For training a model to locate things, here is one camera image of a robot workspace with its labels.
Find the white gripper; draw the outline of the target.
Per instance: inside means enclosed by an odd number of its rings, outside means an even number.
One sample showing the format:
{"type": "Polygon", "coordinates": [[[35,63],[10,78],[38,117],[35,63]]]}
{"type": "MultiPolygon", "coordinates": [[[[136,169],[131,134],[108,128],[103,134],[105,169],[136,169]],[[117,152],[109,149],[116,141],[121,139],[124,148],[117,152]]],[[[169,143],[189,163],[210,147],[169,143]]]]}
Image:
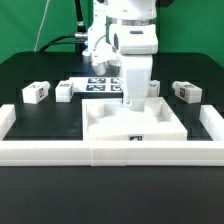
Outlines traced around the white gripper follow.
{"type": "Polygon", "coordinates": [[[151,79],[151,55],[121,55],[119,79],[123,91],[123,105],[130,110],[144,108],[151,79]]]}

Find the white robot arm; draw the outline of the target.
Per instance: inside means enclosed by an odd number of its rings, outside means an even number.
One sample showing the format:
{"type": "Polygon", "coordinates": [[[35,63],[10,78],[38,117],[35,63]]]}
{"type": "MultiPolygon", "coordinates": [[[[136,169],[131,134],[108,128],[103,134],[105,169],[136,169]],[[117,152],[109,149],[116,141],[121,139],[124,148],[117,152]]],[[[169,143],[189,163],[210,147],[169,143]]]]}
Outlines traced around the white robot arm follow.
{"type": "Polygon", "coordinates": [[[109,66],[118,70],[122,103],[131,110],[144,107],[158,51],[155,20],[157,0],[94,0],[94,18],[83,56],[96,75],[109,66]]]}

